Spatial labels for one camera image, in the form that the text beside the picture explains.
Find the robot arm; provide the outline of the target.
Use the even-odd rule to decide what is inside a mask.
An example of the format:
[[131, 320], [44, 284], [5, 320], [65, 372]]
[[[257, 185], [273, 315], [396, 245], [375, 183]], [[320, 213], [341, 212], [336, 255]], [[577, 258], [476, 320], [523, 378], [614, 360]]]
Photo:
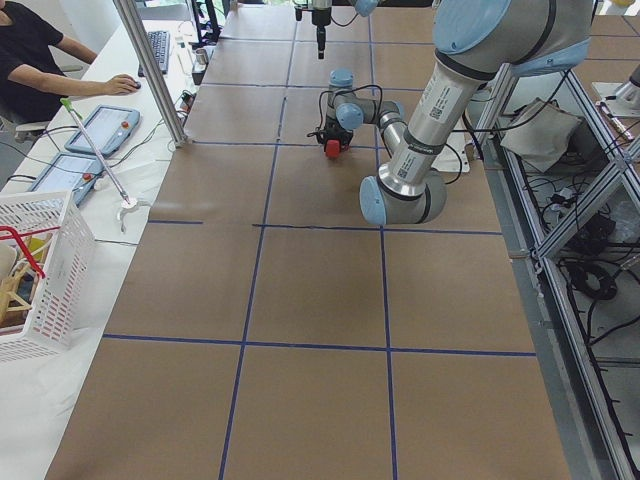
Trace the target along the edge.
[[359, 189], [360, 209], [373, 225], [421, 224], [446, 202], [445, 182], [432, 164], [478, 88], [509, 64], [517, 76], [567, 71], [588, 52], [589, 1], [443, 1], [433, 27], [436, 63], [411, 118], [398, 104], [356, 95], [353, 74], [329, 77], [326, 130], [319, 137], [328, 157], [349, 144], [362, 124], [378, 127], [391, 153]]
[[[333, 8], [338, 4], [339, 1], [332, 0], [293, 1], [294, 16], [297, 22], [301, 22], [306, 13], [310, 15], [311, 24], [315, 28], [317, 58], [319, 60], [325, 58], [326, 29], [334, 23]], [[376, 0], [349, 0], [345, 1], [345, 4], [354, 10], [354, 16], [346, 23], [337, 23], [341, 28], [349, 26], [358, 16], [368, 17], [379, 6], [380, 2]]]

